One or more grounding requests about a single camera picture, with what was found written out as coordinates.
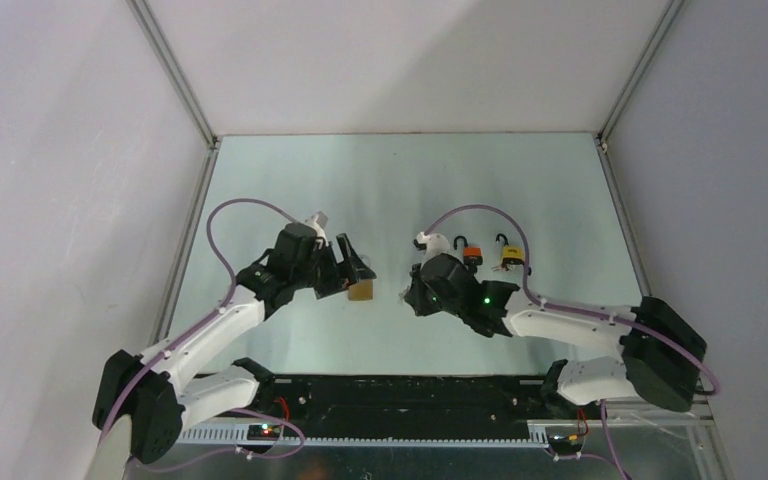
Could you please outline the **brass padlock long shackle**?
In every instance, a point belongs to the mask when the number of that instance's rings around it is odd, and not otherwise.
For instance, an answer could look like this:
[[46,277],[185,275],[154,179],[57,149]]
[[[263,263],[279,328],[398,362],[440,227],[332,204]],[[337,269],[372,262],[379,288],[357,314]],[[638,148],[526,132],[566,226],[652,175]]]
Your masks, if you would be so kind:
[[347,290],[347,298],[352,302],[371,301],[374,298],[374,281],[361,280],[351,285]]

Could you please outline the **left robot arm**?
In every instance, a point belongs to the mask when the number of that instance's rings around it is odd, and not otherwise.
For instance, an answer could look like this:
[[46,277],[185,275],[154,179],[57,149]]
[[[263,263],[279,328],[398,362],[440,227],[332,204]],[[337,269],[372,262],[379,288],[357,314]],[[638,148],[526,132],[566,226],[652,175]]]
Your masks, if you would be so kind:
[[180,434],[221,413],[245,409],[264,416],[276,403],[268,373],[251,360],[200,376],[200,370],[232,341],[268,320],[299,290],[317,299],[342,293],[376,274],[344,234],[331,243],[314,219],[287,224],[273,247],[232,279],[220,304],[175,338],[139,354],[120,350],[105,363],[92,412],[103,434],[126,416],[129,454],[150,464],[162,458]]

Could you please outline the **orange black padlock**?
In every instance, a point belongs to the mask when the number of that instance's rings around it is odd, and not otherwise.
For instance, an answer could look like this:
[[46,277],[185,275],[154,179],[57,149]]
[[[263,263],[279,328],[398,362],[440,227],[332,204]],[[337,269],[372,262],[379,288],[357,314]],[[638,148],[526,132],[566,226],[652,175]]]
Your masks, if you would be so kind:
[[471,244],[463,235],[458,235],[453,240],[455,250],[460,250],[462,262],[468,268],[477,268],[484,262],[482,249],[478,245]]

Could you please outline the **yellow padlock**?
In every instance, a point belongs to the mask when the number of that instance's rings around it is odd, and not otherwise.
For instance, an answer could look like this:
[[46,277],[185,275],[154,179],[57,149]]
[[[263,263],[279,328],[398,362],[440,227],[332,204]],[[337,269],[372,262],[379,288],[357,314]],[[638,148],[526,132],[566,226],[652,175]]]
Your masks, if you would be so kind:
[[523,267],[526,264],[526,254],[522,247],[511,245],[508,237],[498,233],[495,242],[501,246],[500,261],[496,270],[509,271],[515,267]]

